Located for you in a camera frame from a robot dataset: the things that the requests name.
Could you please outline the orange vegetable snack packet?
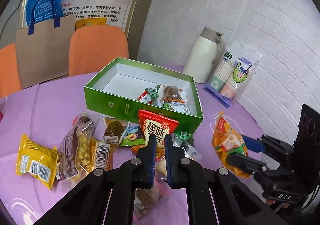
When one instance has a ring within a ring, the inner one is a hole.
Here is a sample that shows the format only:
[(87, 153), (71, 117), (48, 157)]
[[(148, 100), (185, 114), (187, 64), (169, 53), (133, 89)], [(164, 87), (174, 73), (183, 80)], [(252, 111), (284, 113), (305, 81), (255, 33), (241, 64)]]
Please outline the orange vegetable snack packet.
[(213, 131), (212, 146), (225, 168), (231, 170), (236, 176), (249, 178), (250, 174), (227, 163), (227, 157), (230, 153), (248, 156), (248, 152), (242, 135), (230, 125), (223, 114), (224, 112), (221, 111), (217, 117), (217, 123)]

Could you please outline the pink cracker packet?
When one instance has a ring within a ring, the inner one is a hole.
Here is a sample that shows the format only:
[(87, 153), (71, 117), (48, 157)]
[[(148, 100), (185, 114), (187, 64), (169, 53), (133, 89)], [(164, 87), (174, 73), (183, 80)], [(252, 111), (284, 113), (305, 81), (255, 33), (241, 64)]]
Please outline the pink cracker packet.
[(136, 189), (134, 220), (143, 219), (155, 206), (169, 197), (165, 157), (156, 163), (155, 181), (151, 189)]

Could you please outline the orange clear snack bag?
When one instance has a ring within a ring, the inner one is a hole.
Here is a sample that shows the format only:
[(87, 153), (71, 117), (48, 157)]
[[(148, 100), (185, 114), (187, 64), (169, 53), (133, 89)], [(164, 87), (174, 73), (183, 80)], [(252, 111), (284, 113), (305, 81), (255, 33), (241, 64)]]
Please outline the orange clear snack bag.
[(115, 143), (104, 143), (97, 139), (91, 139), (89, 144), (89, 167), (88, 172), (96, 168), (102, 168), (105, 171), (113, 169), (113, 155), (118, 148)]

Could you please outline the brown clear snack bag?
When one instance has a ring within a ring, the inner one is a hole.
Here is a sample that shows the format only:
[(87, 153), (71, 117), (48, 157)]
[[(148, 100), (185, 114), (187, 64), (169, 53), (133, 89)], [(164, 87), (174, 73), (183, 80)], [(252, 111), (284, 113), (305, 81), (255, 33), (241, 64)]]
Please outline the brown clear snack bag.
[(56, 179), (77, 179), (89, 173), (90, 142), (95, 122), (89, 114), (82, 113), (73, 120), (71, 130), (65, 135), (58, 150)]

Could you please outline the red snack packet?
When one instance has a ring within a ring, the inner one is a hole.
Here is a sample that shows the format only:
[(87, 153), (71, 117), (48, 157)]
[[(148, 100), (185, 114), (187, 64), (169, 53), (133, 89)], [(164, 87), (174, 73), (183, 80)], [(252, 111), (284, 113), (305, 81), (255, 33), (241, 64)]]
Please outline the red snack packet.
[(140, 128), (144, 133), (146, 146), (149, 143), (150, 136), (155, 135), (157, 146), (160, 148), (164, 148), (165, 136), (168, 134), (172, 134), (179, 124), (179, 121), (177, 120), (143, 109), (139, 109), (138, 118)]

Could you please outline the brown clear small packet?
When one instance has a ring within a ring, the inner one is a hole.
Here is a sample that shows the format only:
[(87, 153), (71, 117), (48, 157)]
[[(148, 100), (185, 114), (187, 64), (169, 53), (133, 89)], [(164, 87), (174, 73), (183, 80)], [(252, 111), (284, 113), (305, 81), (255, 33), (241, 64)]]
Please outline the brown clear small packet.
[(176, 86), (164, 86), (163, 97), (161, 98), (161, 100), (165, 102), (185, 103), (185, 100), (183, 100), (180, 95), (182, 91), (182, 89), (179, 89)]

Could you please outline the white illustrated snack packet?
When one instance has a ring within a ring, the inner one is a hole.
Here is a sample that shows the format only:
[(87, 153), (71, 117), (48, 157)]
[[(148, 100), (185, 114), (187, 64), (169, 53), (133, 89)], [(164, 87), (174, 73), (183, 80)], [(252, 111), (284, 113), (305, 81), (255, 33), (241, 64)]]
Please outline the white illustrated snack packet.
[(179, 102), (165, 102), (165, 101), (162, 101), (160, 100), (161, 102), (161, 106), (162, 108), (165, 108), (165, 109), (168, 109), (168, 110), (171, 110), (171, 111), (176, 111), (176, 112), (179, 112), (179, 113), (185, 113), (185, 114), (190, 114), (190, 110), (185, 103), (179, 103)]

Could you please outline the green pea snack packet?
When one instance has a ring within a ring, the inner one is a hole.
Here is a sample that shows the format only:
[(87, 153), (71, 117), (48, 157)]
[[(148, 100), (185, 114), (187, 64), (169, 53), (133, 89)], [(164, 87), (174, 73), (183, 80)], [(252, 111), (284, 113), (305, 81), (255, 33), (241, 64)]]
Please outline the green pea snack packet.
[(137, 98), (137, 101), (153, 105), (158, 99), (160, 87), (161, 85), (159, 84), (146, 88), (144, 92)]

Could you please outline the green plum snack packet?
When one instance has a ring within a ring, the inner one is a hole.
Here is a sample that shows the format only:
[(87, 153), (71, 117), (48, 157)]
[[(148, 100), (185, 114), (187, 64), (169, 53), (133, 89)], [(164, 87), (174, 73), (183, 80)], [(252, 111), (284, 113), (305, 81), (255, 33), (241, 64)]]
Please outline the green plum snack packet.
[(144, 145), (145, 139), (142, 130), (139, 126), (131, 126), (127, 129), (120, 146), (135, 146)]

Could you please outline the brown pickle snack packet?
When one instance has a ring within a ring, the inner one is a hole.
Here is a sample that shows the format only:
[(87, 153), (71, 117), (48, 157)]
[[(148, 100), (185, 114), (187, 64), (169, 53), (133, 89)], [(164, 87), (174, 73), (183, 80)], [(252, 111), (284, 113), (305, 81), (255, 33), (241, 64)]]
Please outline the brown pickle snack packet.
[(104, 117), (103, 120), (106, 127), (103, 142), (119, 145), (130, 126), (130, 122), (112, 117)]

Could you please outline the purple tablecloth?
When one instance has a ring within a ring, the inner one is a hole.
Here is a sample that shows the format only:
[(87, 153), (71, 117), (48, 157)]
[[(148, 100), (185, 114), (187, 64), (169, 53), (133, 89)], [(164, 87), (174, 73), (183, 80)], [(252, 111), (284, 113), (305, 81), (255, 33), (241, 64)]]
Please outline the purple tablecloth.
[[(16, 175), (17, 152), (21, 136), (49, 148), (59, 146), (72, 127), (73, 119), (86, 109), (84, 85), (92, 74), (35, 85), (16, 92), (1, 103), (5, 107), (1, 121), (1, 200), (17, 224), (32, 224), (68, 191), (62, 185), (47, 189), (29, 174)], [(255, 119), (239, 104), (225, 108), (202, 85), (197, 86), (204, 119), (194, 133), (200, 163), (217, 169), (221, 161), (212, 147), (215, 119), (224, 112), (233, 128), (251, 138), (262, 135)]]

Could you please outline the white thermos jug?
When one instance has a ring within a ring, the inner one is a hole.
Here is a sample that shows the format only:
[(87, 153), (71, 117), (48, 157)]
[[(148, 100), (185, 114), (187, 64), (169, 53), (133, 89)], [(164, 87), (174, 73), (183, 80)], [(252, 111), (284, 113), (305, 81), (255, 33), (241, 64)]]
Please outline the white thermos jug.
[(204, 27), (200, 33), (183, 68), (183, 73), (193, 77), (194, 82), (205, 83), (217, 56), (224, 53), (226, 45), (222, 35), (209, 27)]

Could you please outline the orange chair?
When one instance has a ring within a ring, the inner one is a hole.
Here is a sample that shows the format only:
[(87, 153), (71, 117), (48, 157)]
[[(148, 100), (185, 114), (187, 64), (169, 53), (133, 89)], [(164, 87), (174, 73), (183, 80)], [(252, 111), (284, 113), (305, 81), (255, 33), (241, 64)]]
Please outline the orange chair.
[(129, 58), (125, 32), (117, 26), (90, 25), (76, 30), (69, 47), (69, 76), (103, 69), (117, 57)]
[(5, 97), (22, 90), (18, 73), (16, 46), (14, 43), (0, 50), (0, 96)]

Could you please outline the brown cardboard sheet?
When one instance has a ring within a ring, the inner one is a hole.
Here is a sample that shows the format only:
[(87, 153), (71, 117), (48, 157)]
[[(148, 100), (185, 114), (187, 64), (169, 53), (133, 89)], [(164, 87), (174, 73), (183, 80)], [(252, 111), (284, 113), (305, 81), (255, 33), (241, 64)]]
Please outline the brown cardboard sheet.
[(75, 15), (50, 19), (16, 33), (16, 56), (22, 88), (69, 74), (69, 46)]

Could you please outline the white text poster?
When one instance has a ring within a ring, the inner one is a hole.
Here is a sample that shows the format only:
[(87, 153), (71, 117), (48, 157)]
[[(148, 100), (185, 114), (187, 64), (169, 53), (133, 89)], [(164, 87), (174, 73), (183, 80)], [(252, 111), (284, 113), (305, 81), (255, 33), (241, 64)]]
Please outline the white text poster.
[(106, 24), (129, 32), (136, 0), (61, 0), (65, 16), (75, 15), (76, 20), (106, 19)]

